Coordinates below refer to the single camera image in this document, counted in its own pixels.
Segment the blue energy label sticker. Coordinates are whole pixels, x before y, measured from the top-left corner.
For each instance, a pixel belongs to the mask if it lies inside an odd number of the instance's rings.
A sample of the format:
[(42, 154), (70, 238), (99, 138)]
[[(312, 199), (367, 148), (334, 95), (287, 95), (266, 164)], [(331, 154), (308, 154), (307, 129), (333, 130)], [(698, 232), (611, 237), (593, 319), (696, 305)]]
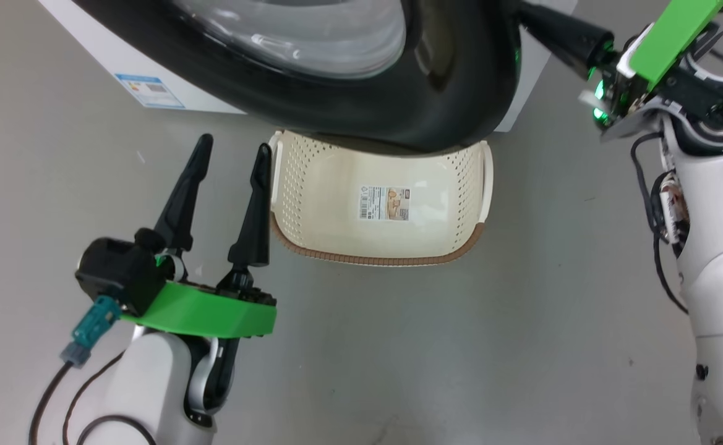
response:
[(113, 74), (141, 105), (149, 109), (186, 109), (159, 79), (135, 74)]

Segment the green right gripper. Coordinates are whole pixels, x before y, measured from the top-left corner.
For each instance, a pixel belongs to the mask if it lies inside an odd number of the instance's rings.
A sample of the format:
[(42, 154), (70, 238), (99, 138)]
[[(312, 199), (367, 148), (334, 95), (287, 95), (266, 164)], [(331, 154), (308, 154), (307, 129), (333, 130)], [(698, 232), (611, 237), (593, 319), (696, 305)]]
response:
[(615, 51), (612, 31), (547, 6), (522, 2), (518, 19), (582, 79), (601, 71), (595, 90), (599, 104), (593, 109), (600, 129), (609, 129), (655, 96), (680, 105), (692, 123), (723, 129), (723, 92), (681, 65), (685, 56), (704, 49), (698, 37), (716, 33), (714, 17), (721, 11), (723, 0), (670, 0), (661, 16), (621, 53)]

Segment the paper basket product label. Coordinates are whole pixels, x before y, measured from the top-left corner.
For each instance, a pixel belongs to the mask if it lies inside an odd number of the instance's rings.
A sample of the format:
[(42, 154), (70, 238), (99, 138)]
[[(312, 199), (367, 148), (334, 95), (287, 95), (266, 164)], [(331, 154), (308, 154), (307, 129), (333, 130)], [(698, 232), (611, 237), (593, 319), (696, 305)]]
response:
[(362, 221), (410, 220), (411, 189), (362, 185), (359, 187), (358, 217)]

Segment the white washing machine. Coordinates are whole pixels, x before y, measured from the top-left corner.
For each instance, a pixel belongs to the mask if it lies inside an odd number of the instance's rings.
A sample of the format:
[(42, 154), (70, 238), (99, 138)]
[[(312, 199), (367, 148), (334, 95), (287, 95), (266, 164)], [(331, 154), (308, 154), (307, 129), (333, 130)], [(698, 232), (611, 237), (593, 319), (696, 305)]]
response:
[[(64, 26), (79, 44), (117, 82), (114, 74), (135, 74), (159, 78), (192, 112), (214, 112), (238, 114), (244, 112), (202, 88), (187, 82), (160, 63), (124, 42), (105, 26), (76, 6), (72, 0), (38, 0), (47, 11)], [(512, 104), (500, 121), (496, 132), (505, 133), (512, 129), (525, 106), (534, 86), (550, 59), (550, 53), (526, 31), (521, 31), (520, 81)]]

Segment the black round glass washer door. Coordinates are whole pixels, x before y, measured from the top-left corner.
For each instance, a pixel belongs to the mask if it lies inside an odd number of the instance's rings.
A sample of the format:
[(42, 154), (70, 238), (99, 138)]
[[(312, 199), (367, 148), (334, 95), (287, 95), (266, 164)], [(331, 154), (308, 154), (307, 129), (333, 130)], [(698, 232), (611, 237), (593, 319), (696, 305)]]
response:
[(325, 143), (422, 156), (486, 138), (520, 74), (518, 0), (73, 0), (144, 56)]

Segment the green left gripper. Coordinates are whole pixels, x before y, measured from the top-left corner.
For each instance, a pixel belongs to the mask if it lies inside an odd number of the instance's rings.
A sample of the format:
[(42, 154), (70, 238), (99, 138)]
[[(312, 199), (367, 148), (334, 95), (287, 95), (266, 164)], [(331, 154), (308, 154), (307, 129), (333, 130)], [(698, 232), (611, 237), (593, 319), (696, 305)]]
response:
[[(194, 237), (195, 203), (205, 180), (213, 149), (213, 136), (203, 134), (178, 177), (154, 231), (165, 248), (191, 251)], [(277, 301), (254, 284), (250, 268), (270, 264), (270, 208), (273, 193), (273, 150), (260, 144), (250, 177), (252, 193), (239, 238), (231, 246), (231, 270), (219, 284), (206, 286), (185, 277), (181, 257), (170, 253), (156, 256), (156, 266), (166, 282), (142, 316), (121, 315), (136, 326), (166, 333), (218, 339), (252, 338), (273, 332)]]

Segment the cream perforated laundry basket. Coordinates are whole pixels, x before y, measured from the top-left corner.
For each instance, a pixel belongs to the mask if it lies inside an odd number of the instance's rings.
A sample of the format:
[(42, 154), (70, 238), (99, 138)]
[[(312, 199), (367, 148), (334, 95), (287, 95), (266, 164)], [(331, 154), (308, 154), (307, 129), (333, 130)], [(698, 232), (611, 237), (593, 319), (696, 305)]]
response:
[[(468, 253), (482, 235), (494, 187), (486, 141), (406, 158), (279, 130), (270, 146), (272, 230), (299, 255), (362, 266), (442, 265)], [(410, 220), (360, 220), (362, 185), (410, 188)]]

